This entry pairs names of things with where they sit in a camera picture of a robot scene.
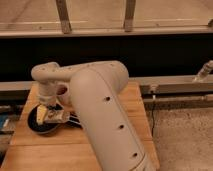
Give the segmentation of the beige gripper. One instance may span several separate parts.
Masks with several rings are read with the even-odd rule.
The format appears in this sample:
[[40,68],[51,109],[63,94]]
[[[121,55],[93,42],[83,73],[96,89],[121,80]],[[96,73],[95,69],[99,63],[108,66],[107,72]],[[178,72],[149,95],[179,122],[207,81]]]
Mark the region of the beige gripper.
[[55,115],[63,110],[62,106],[56,104],[56,93],[53,90],[39,90],[38,100],[42,104],[37,107],[36,121],[38,125],[42,125],[44,122],[47,113],[47,108],[45,106],[52,106],[50,108],[51,115]]

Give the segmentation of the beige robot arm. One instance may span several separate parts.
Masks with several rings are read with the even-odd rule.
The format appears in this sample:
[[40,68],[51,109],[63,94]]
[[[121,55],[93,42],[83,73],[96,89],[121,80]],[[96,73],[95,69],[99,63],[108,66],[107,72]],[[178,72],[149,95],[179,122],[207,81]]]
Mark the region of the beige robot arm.
[[84,129],[102,171],[156,171],[118,98],[129,78],[123,63],[49,62],[31,75],[39,100],[28,117],[31,130],[46,133],[72,122]]

